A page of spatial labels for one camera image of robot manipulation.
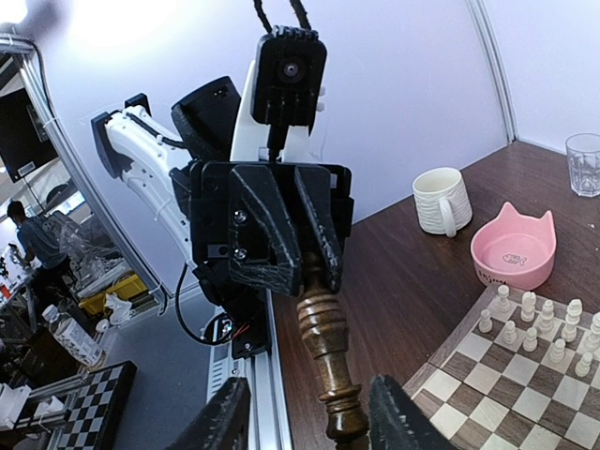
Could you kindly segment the tall dark chess piece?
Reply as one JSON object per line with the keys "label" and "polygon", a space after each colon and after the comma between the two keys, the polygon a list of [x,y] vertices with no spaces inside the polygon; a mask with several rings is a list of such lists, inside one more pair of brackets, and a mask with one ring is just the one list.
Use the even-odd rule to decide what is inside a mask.
{"label": "tall dark chess piece", "polygon": [[324,263],[303,257],[304,291],[296,306],[301,338],[320,372],[319,401],[327,413],[325,434],[337,449],[368,448],[368,416],[347,363],[349,327],[336,296],[326,287]]}

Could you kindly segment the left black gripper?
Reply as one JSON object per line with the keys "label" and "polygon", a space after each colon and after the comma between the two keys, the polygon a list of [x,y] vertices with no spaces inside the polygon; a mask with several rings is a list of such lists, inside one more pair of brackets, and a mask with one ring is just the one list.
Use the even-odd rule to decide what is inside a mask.
{"label": "left black gripper", "polygon": [[324,288],[339,292],[352,173],[332,164],[231,162],[240,102],[224,76],[172,106],[192,159],[170,177],[189,221],[193,274],[204,295],[231,318],[252,319],[260,289],[300,293],[303,264]]}

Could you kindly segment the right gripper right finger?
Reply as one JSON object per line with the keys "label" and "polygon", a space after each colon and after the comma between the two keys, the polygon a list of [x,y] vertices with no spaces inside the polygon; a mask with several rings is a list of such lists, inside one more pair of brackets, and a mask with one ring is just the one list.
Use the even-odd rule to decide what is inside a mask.
{"label": "right gripper right finger", "polygon": [[453,444],[437,430],[389,375],[377,375],[369,389],[370,446],[384,450],[443,450]]}

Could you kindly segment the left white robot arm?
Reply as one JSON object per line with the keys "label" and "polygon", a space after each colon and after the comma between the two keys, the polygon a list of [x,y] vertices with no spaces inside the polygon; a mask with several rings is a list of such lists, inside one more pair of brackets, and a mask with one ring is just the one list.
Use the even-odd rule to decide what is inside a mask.
{"label": "left white robot arm", "polygon": [[176,104],[177,141],[146,110],[145,95],[92,122],[98,154],[157,214],[206,298],[236,323],[258,311],[258,293],[333,302],[352,226],[351,172],[338,165],[229,161],[198,123],[207,101],[230,121],[240,95],[228,78]]}

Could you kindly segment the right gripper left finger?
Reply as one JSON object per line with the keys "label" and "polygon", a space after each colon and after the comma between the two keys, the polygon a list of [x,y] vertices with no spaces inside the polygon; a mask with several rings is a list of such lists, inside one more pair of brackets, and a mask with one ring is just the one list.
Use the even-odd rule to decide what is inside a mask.
{"label": "right gripper left finger", "polygon": [[229,378],[166,449],[248,449],[250,400],[248,380]]}

